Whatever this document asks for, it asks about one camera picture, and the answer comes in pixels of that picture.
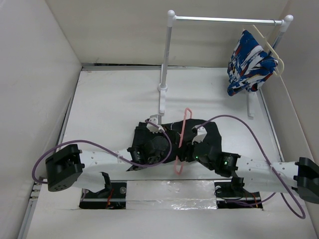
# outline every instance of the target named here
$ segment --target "red wire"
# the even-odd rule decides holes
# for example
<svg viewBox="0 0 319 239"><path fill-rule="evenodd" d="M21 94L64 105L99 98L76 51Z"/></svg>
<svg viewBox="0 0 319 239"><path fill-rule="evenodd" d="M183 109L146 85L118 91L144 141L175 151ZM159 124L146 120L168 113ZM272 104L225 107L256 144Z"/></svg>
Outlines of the red wire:
<svg viewBox="0 0 319 239"><path fill-rule="evenodd" d="M191 109L190 109L190 108L186 108L185 111L184 111L183 126L181 127L181 133L180 133L180 140L179 140L179 146L178 146L178 148L181 147L182 142L183 142L187 111L190 113L190 116L189 116L190 119L191 119L192 116L193 116L193 112L191 111ZM183 167L184 167L184 162L181 163L180 169L179 169L179 171L178 171L178 170L177 170L178 161L179 161L179 158L178 158L178 156L176 156L176 160L175 160L175 163L174 163L174 172L175 172L177 175L181 175L181 173L182 173L182 171L183 171Z"/></svg>
<svg viewBox="0 0 319 239"><path fill-rule="evenodd" d="M251 195L253 195L254 199L255 199L255 203L257 203L256 197L255 195L252 193Z"/></svg>
<svg viewBox="0 0 319 239"><path fill-rule="evenodd" d="M110 193L110 195L109 195L109 197L108 197L108 202L106 203L106 208L108 208L108 206L109 206L109 204L110 204L110 199L111 199L111 197L112 197L113 191L114 191L114 188L112 189L112 191L111 191L111 193Z"/></svg>

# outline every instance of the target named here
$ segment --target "white pole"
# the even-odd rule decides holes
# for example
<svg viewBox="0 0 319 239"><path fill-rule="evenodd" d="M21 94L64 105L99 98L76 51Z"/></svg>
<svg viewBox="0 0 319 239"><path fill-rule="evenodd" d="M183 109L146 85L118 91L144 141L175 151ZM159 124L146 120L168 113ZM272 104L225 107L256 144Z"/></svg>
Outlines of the white pole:
<svg viewBox="0 0 319 239"><path fill-rule="evenodd" d="M164 52L164 63L162 67L161 81L159 85L159 91L166 90L166 75L167 75L167 66L168 66L168 56L169 56L169 46L170 46L170 37L171 37L171 29L173 27L173 21L175 19L175 12L173 10L169 10L167 12L167 32L166 32L166 43L165 43L165 52Z"/></svg>
<svg viewBox="0 0 319 239"><path fill-rule="evenodd" d="M294 20L294 17L292 15L287 15L285 16L284 20L283 20L283 24L280 26L278 35L275 38L275 41L272 45L272 48L275 49L277 47L277 45L279 44L279 42L281 41L283 35L285 34L285 32L287 31L290 23Z"/></svg>

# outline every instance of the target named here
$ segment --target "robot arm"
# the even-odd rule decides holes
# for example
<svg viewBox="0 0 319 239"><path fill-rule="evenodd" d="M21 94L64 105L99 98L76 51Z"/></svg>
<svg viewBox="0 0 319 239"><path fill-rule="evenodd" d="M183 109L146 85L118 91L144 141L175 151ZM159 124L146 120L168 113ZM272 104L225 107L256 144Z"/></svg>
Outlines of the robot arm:
<svg viewBox="0 0 319 239"><path fill-rule="evenodd" d="M178 155L181 161L197 161L221 176L232 177L232 186L237 190L286 192L267 162L222 152L221 136L216 124L211 123L194 130L198 123L198 120L188 120L184 133L185 140L180 149L177 147L178 123L174 123L177 125L176 128L173 124L169 124L170 128L163 125L173 145L172 154L165 163L172 162ZM141 164L157 163L166 156L165 139L149 125L140 123L135 132L134 142L132 147L117 151L117 154ZM72 144L46 159L48 189L55 192L73 186L108 194L112 189L108 172L141 169L128 169L129 166L108 153L82 152L76 144ZM308 158L300 158L299 162L278 162L273 163L272 167L294 193L305 201L319 204L319 167L314 162Z"/></svg>

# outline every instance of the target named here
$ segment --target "cable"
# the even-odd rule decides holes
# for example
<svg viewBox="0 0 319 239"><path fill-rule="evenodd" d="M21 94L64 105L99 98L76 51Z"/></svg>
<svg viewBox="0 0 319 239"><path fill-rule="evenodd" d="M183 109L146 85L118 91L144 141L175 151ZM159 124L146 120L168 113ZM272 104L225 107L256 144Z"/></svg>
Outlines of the cable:
<svg viewBox="0 0 319 239"><path fill-rule="evenodd" d="M259 204L262 204L266 201L268 201L269 199L271 199L276 193L273 193L271 194L268 198L266 198L265 200L262 200L260 202L257 202L257 203L253 203L253 204L250 204L250 203L245 203L245 202L238 202L238 201L232 201L232 200L228 200L229 203L236 203L236 204L239 204L239 205L242 205L242 206L254 206L254 205L259 205Z"/></svg>
<svg viewBox="0 0 319 239"><path fill-rule="evenodd" d="M107 201L107 203L106 203L106 208L105 208L105 209L107 209L108 206L110 205L110 199L111 199L111 197L112 197L112 195L113 195L113 192L114 192L114 188L112 188L112 191L111 191L110 195L108 196L108 201Z"/></svg>
<svg viewBox="0 0 319 239"><path fill-rule="evenodd" d="M80 203L83 202L83 200L85 199L85 196L86 196L86 194L87 194L87 191L88 191L88 190L82 188L83 196L82 196L81 199L80 199Z"/></svg>
<svg viewBox="0 0 319 239"><path fill-rule="evenodd" d="M257 203L256 197L253 193L251 193L251 195L253 195L254 199L255 199L255 203Z"/></svg>
<svg viewBox="0 0 319 239"><path fill-rule="evenodd" d="M181 133L180 133L180 140L179 140L178 148L180 148L181 145L182 145L182 143L183 143L183 137L184 137L184 131L185 131L187 111L189 111L189 113L190 113L190 116L189 116L190 119L191 119L192 116L193 116L193 112L191 111L191 109L190 109L190 108L186 108L185 111L184 111L183 126L181 127ZM174 172L175 172L177 175L181 175L181 173L182 173L182 171L183 171L183 167L184 167L184 161L181 163L181 166L180 166L179 171L177 170L178 161L179 161L179 158L178 158L178 156L176 155L176 160L175 160L175 163L174 163Z"/></svg>
<svg viewBox="0 0 319 239"><path fill-rule="evenodd" d="M156 128L158 128L158 129L164 134L164 136L165 136L165 137L167 138L167 140L168 140L168 143L169 143L169 151L168 151L167 156L166 156L162 161L160 161L160 162L158 162L158 163L155 163L155 164L139 164L139 163L134 163L134 162L129 161L128 159L126 159L126 158L124 158L124 157L118 155L117 153L115 153L115 152L113 152L113 151L107 149L106 147L103 147L103 146L101 146L101 145L99 145L99 144L97 144L97 143L94 143L94 142L91 142L91 141L88 141L88 140L77 139L77 140L71 140L71 141L68 141L68 142L61 143L61 144L59 144L59 145L57 145L57 146L55 146L55 147L49 149L49 150L46 151L44 154L42 154L42 156L41 156L41 157L36 161L36 163L34 164L34 167L33 167L33 169L32 169L32 179L33 179L35 182L37 182L37 183L47 184L47 182L41 181L41 180L37 179L36 176L35 176L35 171L36 171L36 168L38 167L39 163L40 163L49 153L51 153L51 152L57 150L57 149L60 148L60 147L63 147L63 146L69 145L69 144L73 144L73 143L87 143L87 144L96 146L96 147L98 147L98 148L100 148L100 149L102 149L102 150L108 152L109 154L111 154L111 155L113 155L113 156L115 156L115 157L121 159L122 161L124 161L124 162L126 162L126 163L129 163L129 164L131 164L131 165L137 166L137 167L149 168L149 167L155 167L155 166L160 165L161 163L164 163L164 162L168 159L168 157L170 156L170 153L171 153L171 150L172 150L172 145L171 145L170 138L169 138L169 136L167 135L167 133L166 133L164 130L160 129L160 127L159 127L158 125L156 125L156 124L154 124L154 123L152 123L152 122L149 122L148 120L146 120L145 122L146 122L146 123L149 123L149 124L151 124L151 125L153 125L153 126L156 127Z"/></svg>
<svg viewBox="0 0 319 239"><path fill-rule="evenodd" d="M279 181L282 183L282 185L284 186L284 188L287 190L287 192L289 193L289 195L292 197L292 199L294 200L294 202L297 204L298 208L300 209L302 215L299 215L298 213L296 213L292 207L289 205L289 203L287 202L287 200L285 199L285 197L283 196L283 194L281 193L286 205L288 206L288 208L299 218L301 219L305 219L306 218L306 214L305 214L305 211L303 210L302 206L300 205L300 203L298 202L298 200L296 199L296 197L293 195L293 193L291 192L291 190L289 189L289 187L287 186L287 184L283 181L283 179L281 178L281 176L278 174L277 170L272 167L272 164L271 164L271 161L268 159L267 155L265 154L258 138L256 137L256 135L254 134L253 130L249 127L248 124L246 124L243 120L241 120L240 118L238 117L235 117L235 116L230 116L230 115L219 115L219 116L215 116L209 120L207 120L206 122L202 123L200 126L198 126L196 129L199 129L200 127L206 125L207 123L211 122L212 120L214 119L217 119L217 118L221 118L221 117L228 117L228 118L233 118L233 119L236 119L238 121L240 121L241 123L243 123L247 128L248 130L250 131L250 133L252 134L253 138L255 139L261 153L263 154L263 156L265 157L266 159L266 162L268 163L268 165L271 167L272 171L274 172L274 174L277 176L277 178L279 179Z"/></svg>

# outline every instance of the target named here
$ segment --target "metal rod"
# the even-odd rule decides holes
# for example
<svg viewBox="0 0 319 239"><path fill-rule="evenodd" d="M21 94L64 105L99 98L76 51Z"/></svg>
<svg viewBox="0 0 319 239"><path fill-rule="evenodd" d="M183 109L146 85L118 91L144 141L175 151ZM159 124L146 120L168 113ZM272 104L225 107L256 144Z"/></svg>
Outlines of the metal rod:
<svg viewBox="0 0 319 239"><path fill-rule="evenodd" d="M258 20L258 19L236 19L236 18L218 18L218 17L195 17L195 16L175 16L177 21L206 21L220 23L237 23L237 24L255 24L281 26L282 20Z"/></svg>
<svg viewBox="0 0 319 239"><path fill-rule="evenodd" d="M172 27L170 27L170 26L167 27L165 52L164 52L164 63L163 63L161 81L160 81L160 87L161 88L165 88L166 87L166 75L167 75L167 66L168 66L168 56L169 56L171 29L172 29Z"/></svg>
<svg viewBox="0 0 319 239"><path fill-rule="evenodd" d="M281 41L281 39L283 38L283 35L285 34L285 32L287 31L290 23L294 20L294 17L292 15L287 15L285 16L284 20L283 20L283 24L280 26L279 32L274 40L273 45L271 46L274 50L276 49L277 45L279 44L279 42ZM268 55L271 56L272 52L269 50L268 51Z"/></svg>
<svg viewBox="0 0 319 239"><path fill-rule="evenodd" d="M276 47L277 47L277 45L279 44L279 42L281 41L281 39L282 39L282 37L283 37L283 35L284 35L285 33L284 32L278 32L278 35L276 36L276 38L275 38L275 40L274 40L274 43L272 44L272 48L275 50L276 49ZM269 56L271 56L271 54L272 54L272 52L271 52L271 50L269 50L268 51L268 55Z"/></svg>

